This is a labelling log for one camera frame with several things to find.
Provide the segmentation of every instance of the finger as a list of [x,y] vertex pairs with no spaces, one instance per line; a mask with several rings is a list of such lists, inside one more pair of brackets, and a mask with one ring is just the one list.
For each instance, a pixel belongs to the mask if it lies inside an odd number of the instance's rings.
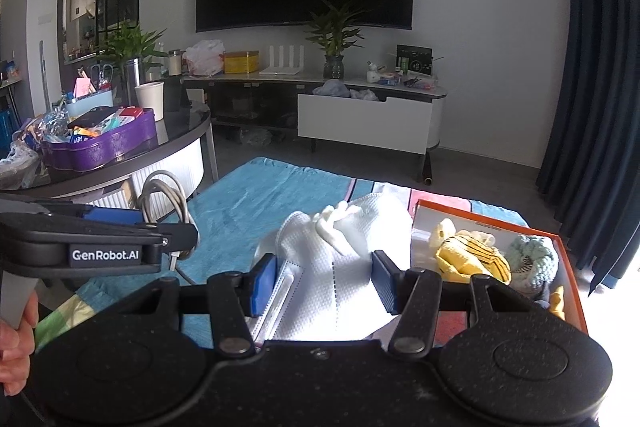
[[22,391],[26,385],[27,385],[26,380],[22,380],[20,382],[6,383],[4,385],[4,394],[7,396],[15,396],[19,394],[20,391]]
[[29,378],[30,365],[31,360],[29,357],[2,362],[0,364],[0,382],[12,383],[27,380]]
[[15,349],[20,343],[18,332],[9,324],[0,321],[0,351],[5,349]]
[[19,338],[18,346],[14,349],[5,349],[2,352],[3,362],[28,357],[35,351],[36,346],[33,338],[33,329],[31,329],[31,326],[25,319],[21,320],[17,333]]
[[33,292],[29,297],[23,317],[27,320],[31,328],[35,328],[38,325],[38,296],[36,292]]

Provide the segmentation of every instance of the purple box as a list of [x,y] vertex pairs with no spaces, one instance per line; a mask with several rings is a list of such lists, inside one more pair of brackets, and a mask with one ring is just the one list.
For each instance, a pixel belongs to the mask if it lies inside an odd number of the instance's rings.
[[58,171],[89,172],[157,136],[152,109],[133,122],[81,143],[42,142],[44,163]]

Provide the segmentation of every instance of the gray floor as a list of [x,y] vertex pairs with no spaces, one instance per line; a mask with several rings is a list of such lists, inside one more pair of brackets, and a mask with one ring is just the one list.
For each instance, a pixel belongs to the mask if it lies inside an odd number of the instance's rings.
[[410,153],[320,140],[316,152],[312,153],[310,141],[303,138],[287,138],[267,147],[252,147],[226,139],[222,132],[216,133],[215,144],[221,176],[252,158],[266,156],[352,178],[480,200],[516,210],[534,229],[552,233],[559,229],[553,211],[536,191],[538,172],[529,167],[436,149],[431,153],[433,185],[426,187],[417,182],[420,157]]

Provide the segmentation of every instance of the curtain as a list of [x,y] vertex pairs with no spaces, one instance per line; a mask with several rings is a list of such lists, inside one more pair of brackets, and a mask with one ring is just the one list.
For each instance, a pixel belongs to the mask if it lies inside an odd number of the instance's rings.
[[571,0],[556,118],[538,188],[591,291],[640,248],[640,0]]

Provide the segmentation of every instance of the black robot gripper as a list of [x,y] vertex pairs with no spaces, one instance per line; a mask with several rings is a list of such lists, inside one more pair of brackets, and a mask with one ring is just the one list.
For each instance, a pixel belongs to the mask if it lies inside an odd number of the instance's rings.
[[[206,285],[159,279],[48,344],[34,390],[59,427],[595,425],[612,377],[587,335],[501,282],[443,283],[373,254],[372,279],[401,314],[378,341],[266,341],[248,331],[247,274]],[[468,328],[433,347],[439,311]],[[210,322],[214,349],[180,333]]]

